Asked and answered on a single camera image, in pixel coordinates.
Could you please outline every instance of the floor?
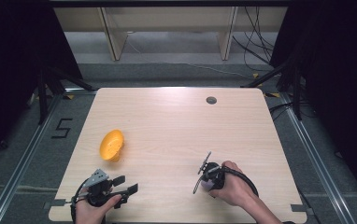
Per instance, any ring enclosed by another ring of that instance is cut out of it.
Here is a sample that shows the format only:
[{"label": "floor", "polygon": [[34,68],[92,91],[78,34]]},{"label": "floor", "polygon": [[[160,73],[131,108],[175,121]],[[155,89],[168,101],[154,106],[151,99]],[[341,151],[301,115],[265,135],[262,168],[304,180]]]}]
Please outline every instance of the floor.
[{"label": "floor", "polygon": [[[243,80],[251,81],[257,74],[265,73],[259,70],[271,69],[250,53],[244,54],[235,41],[229,60],[223,61],[214,33],[131,33],[117,62],[111,61],[103,33],[66,33],[66,36],[84,80],[98,87],[238,87]],[[247,44],[243,33],[235,33],[235,37],[242,45]],[[272,45],[276,37],[275,33],[263,33],[263,38]],[[250,44],[249,49],[268,60],[262,48]],[[258,87],[270,96],[265,97],[270,108],[291,100],[290,92],[278,97],[269,95],[277,93],[278,78]],[[65,86],[77,88],[71,83]],[[39,108],[35,99],[12,128],[7,139],[9,147],[0,150],[0,204],[3,204],[0,223],[52,223],[48,219],[50,202],[94,98],[94,94],[82,91],[73,91],[73,94],[74,98],[50,99],[52,116],[45,126],[38,125]],[[302,121],[295,118],[289,107],[282,107],[271,116],[294,181],[308,208],[307,223],[357,223],[355,178],[335,154],[334,143],[312,108],[303,105],[301,112]],[[76,121],[66,121],[70,125],[69,136],[53,138],[61,134],[56,127],[67,118]],[[39,139],[35,139],[35,133],[39,133]]]}]

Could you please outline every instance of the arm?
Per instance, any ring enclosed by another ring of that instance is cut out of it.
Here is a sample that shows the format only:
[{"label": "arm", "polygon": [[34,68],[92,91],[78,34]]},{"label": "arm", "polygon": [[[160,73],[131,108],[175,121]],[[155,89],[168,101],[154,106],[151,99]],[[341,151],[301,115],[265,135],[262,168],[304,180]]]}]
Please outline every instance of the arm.
[{"label": "arm", "polygon": [[[222,165],[242,172],[234,162],[225,161]],[[234,175],[226,174],[224,187],[222,189],[211,190],[209,194],[223,199],[232,206],[243,208],[259,224],[281,223],[265,203],[252,192],[249,185]]]},{"label": "arm", "polygon": [[86,200],[77,202],[76,224],[100,224],[109,209],[119,202],[121,195],[115,195],[100,207],[91,206]]}]

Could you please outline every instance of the cable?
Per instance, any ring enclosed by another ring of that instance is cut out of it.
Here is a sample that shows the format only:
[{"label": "cable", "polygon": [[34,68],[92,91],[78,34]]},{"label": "cable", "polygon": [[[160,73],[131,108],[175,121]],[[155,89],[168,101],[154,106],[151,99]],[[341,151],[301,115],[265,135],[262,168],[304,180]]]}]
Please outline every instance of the cable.
[{"label": "cable", "polygon": [[70,209],[71,209],[71,218],[73,219],[73,222],[76,223],[76,205],[77,205],[77,198],[79,196],[79,192],[82,190],[83,185],[86,183],[86,180],[82,182],[81,185],[79,185],[79,188],[77,189],[76,194],[71,198],[71,204],[70,204]]},{"label": "cable", "polygon": [[237,41],[237,39],[232,36],[232,38],[234,39],[234,41],[240,46],[242,47],[242,49],[248,51],[249,53],[251,53],[252,55],[254,55],[255,57],[257,57],[258,59],[260,59],[261,61],[263,61],[264,63],[269,63],[269,61],[265,60],[264,58],[262,58],[260,55],[258,55],[257,53],[255,53],[254,51],[246,48],[245,46],[243,46],[241,43],[239,43],[239,41]]},{"label": "cable", "polygon": [[284,111],[286,111],[286,110],[288,110],[288,109],[289,109],[289,107],[284,108],[284,110],[281,111],[281,112],[280,112],[274,119],[272,119],[272,120],[275,121],[278,117],[280,117],[280,115],[283,114]]},{"label": "cable", "polygon": [[[293,104],[294,104],[294,102],[289,102],[287,104],[275,105],[275,106],[269,108],[269,113],[271,114],[271,116],[273,116],[275,111],[277,111],[278,109],[286,106],[286,108],[283,111],[281,111],[276,117],[273,118],[273,121],[275,121],[277,118],[279,118],[283,114],[283,112],[288,110],[291,106],[293,106]],[[303,103],[300,102],[300,105],[302,105],[302,106],[310,106],[308,103],[305,103],[305,102],[303,102]],[[309,118],[316,118],[316,117],[311,117],[311,116],[309,116],[307,114],[304,114],[304,115],[309,117]]]},{"label": "cable", "polygon": [[257,197],[259,196],[257,188],[255,188],[255,185],[253,184],[253,182],[251,182],[251,180],[246,175],[244,175],[243,173],[240,173],[234,169],[231,169],[227,166],[223,166],[221,168],[221,170],[225,173],[229,173],[231,175],[236,175],[237,177],[241,178],[243,181],[246,182],[246,184],[249,185],[249,187],[251,188],[251,191],[253,191],[253,193],[255,195],[257,195]]},{"label": "cable", "polygon": [[[132,49],[134,49],[139,55],[141,55],[141,58],[142,58],[145,62],[147,62],[147,63],[166,63],[166,62],[152,62],[152,61],[150,61],[150,60],[145,59],[144,56],[143,56],[143,54],[142,54],[142,52],[141,52],[140,50],[136,49],[136,48],[129,42],[129,40],[126,40],[126,42],[132,47]],[[248,78],[248,79],[254,79],[254,77],[246,76],[246,75],[243,75],[243,74],[240,74],[240,73],[226,72],[226,71],[218,70],[218,69],[215,69],[215,68],[212,68],[212,67],[206,67],[206,66],[196,65],[196,64],[192,64],[192,63],[181,63],[181,64],[189,65],[189,66],[196,67],[196,68],[209,69],[209,70],[212,70],[212,71],[215,71],[215,72],[219,72],[219,73],[223,73],[223,74],[237,75],[237,76],[245,77],[245,78]]]},{"label": "cable", "polygon": [[[245,10],[246,10],[246,13],[247,13],[247,15],[248,15],[248,18],[249,18],[249,20],[250,20],[251,26],[252,26],[252,28],[253,28],[253,29],[252,29],[252,32],[251,32],[251,35],[250,35],[250,37],[248,37],[247,34],[245,33],[245,36],[246,36],[246,38],[248,39],[248,43],[246,44],[246,47],[243,46],[243,45],[241,45],[235,38],[234,38],[234,40],[245,50],[245,53],[244,53],[244,56],[243,56],[243,60],[244,60],[244,62],[245,62],[245,65],[246,65],[249,69],[252,69],[252,70],[255,70],[255,71],[269,71],[269,70],[260,70],[260,69],[252,68],[252,67],[250,67],[250,66],[248,65],[248,63],[247,63],[247,61],[246,61],[246,51],[249,51],[251,54],[253,54],[253,55],[256,56],[257,58],[261,59],[264,63],[269,64],[269,61],[270,61],[270,58],[271,58],[271,54],[269,53],[269,50],[271,50],[271,49],[269,49],[269,48],[266,47],[266,45],[264,44],[264,41],[265,41],[265,42],[267,42],[267,41],[264,40],[264,38],[263,38],[263,37],[261,36],[261,34],[260,34],[260,20],[259,20],[260,8],[259,8],[259,7],[256,8],[256,21],[255,21],[255,22],[253,22],[253,19],[251,18],[251,16],[250,16],[250,14],[249,14],[249,12],[248,12],[248,10],[247,10],[246,7],[245,7]],[[253,35],[254,35],[254,33],[257,34],[258,37],[260,38],[260,41],[261,41],[261,44],[262,44],[261,46],[255,44],[255,43],[251,40],[252,37],[253,37]],[[262,58],[262,57],[259,56],[259,55],[256,55],[253,51],[249,50],[249,44],[250,44],[250,43],[254,44],[256,47],[259,47],[259,48],[263,49],[264,55],[265,55],[266,59]]]}]

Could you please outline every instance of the black cable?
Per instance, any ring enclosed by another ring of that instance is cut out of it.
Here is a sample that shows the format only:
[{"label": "black cable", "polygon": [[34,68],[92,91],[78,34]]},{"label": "black cable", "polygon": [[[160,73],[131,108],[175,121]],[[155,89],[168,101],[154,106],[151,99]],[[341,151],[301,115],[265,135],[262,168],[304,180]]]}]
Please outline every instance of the black cable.
[{"label": "black cable", "polygon": [[83,183],[79,186],[79,188],[77,189],[76,194],[71,198],[71,218],[73,219],[73,223],[76,223],[76,204],[77,204],[77,197],[79,196],[79,192],[82,189],[82,186],[86,183],[86,181],[89,178],[87,178],[85,181],[83,181]]},{"label": "black cable", "polygon": [[254,46],[256,46],[256,47],[258,47],[258,48],[261,48],[261,49],[263,48],[263,46],[254,43],[254,41],[252,41],[252,40],[250,39],[250,37],[246,34],[246,32],[243,32],[243,33],[244,33],[245,37],[249,40],[249,42],[250,42],[251,44],[253,44]]},{"label": "black cable", "polygon": [[264,50],[265,57],[268,59],[268,61],[270,61],[271,54],[269,53],[268,50],[266,50],[266,45],[264,44],[264,39],[263,39],[263,37],[261,36],[261,28],[260,28],[260,20],[259,20],[260,8],[259,8],[259,7],[255,8],[255,13],[256,13],[255,25],[258,27],[258,30],[256,29],[256,34],[257,34],[258,37],[260,38],[261,44],[263,45],[263,50]]},{"label": "black cable", "polygon": [[253,193],[255,195],[257,195],[257,197],[259,196],[257,188],[255,188],[255,185],[253,184],[253,182],[251,182],[251,180],[246,175],[244,175],[244,174],[242,174],[242,173],[240,173],[240,172],[238,172],[236,170],[233,170],[233,169],[231,169],[231,168],[229,168],[227,166],[223,166],[221,168],[221,170],[224,171],[225,173],[229,173],[231,175],[236,175],[237,177],[241,178],[243,181],[246,182],[246,184],[249,185],[249,187],[251,188]]},{"label": "black cable", "polygon": [[234,41],[240,46],[242,47],[242,49],[248,51],[249,53],[251,53],[252,55],[254,55],[255,57],[257,57],[258,59],[260,59],[261,61],[263,61],[264,63],[269,63],[269,61],[267,61],[266,59],[264,59],[263,57],[261,57],[260,55],[258,55],[257,53],[255,53],[254,51],[246,48],[245,46],[243,46],[241,43],[239,43],[239,41],[237,41],[237,39],[232,36],[232,38],[234,39]]},{"label": "black cable", "polygon": [[[248,65],[248,62],[246,62],[246,51],[249,50],[249,48],[248,48],[249,43],[250,43],[250,42],[248,41],[248,44],[246,45],[246,47],[243,46],[243,49],[245,50],[245,52],[243,53],[243,61],[245,62],[245,65],[246,65],[249,69],[254,70],[254,71],[269,72],[270,70],[256,69],[256,68],[252,68],[252,67],[250,67],[250,66]],[[262,57],[259,56],[258,54],[254,53],[253,55],[256,56],[257,58],[261,59],[261,60],[262,60],[263,62],[265,62],[266,64],[269,64],[269,61],[265,60],[264,58],[262,58]]]},{"label": "black cable", "polygon": [[269,108],[269,112],[270,112],[270,113],[274,113],[275,110],[277,110],[277,109],[279,109],[279,108],[281,108],[281,107],[283,107],[283,106],[292,105],[292,104],[293,104],[293,102],[289,102],[289,103],[287,103],[287,104],[282,104],[282,105],[275,105],[275,106]]},{"label": "black cable", "polygon": [[[304,106],[312,106],[310,103],[309,103],[309,100],[307,98],[307,95],[306,95],[306,92],[307,92],[307,87],[304,85],[304,84],[300,84],[300,88],[301,88],[301,91],[300,91],[300,97],[302,97],[302,99],[300,101],[303,101],[303,102],[307,102],[307,105],[304,105]],[[308,118],[311,118],[311,119],[315,119],[317,118],[317,114],[315,113],[315,111],[313,111],[313,115],[309,115],[307,113],[305,113],[304,111],[301,111],[300,110],[300,113]]]},{"label": "black cable", "polygon": [[255,34],[257,34],[258,35],[258,37],[259,37],[259,39],[260,39],[260,41],[261,41],[261,43],[262,43],[262,45],[263,45],[263,50],[264,50],[264,54],[265,54],[265,56],[266,56],[266,58],[268,59],[268,61],[269,61],[269,58],[268,58],[268,55],[269,55],[269,57],[270,57],[270,54],[269,54],[269,52],[267,52],[265,49],[266,49],[266,46],[265,46],[265,44],[264,44],[264,39],[263,39],[263,37],[261,36],[261,34],[260,34],[260,20],[259,20],[259,14],[260,14],[260,8],[259,7],[257,7],[256,8],[256,21],[255,22],[253,22],[253,20],[251,19],[251,16],[250,16],[250,14],[249,14],[249,12],[248,12],[248,9],[245,7],[245,10],[246,10],[246,13],[247,13],[247,15],[248,15],[248,18],[249,18],[249,20],[250,20],[250,23],[251,23],[251,26],[252,26],[252,28],[253,28],[253,30],[252,30],[252,32],[251,32],[251,36],[250,36],[250,39],[252,38],[252,35],[255,33]]},{"label": "black cable", "polygon": [[283,114],[284,111],[286,111],[286,110],[288,110],[288,109],[289,109],[289,107],[284,108],[284,110],[281,111],[281,112],[280,112],[274,119],[272,119],[272,120],[275,121],[278,117],[280,117],[280,115]]}]

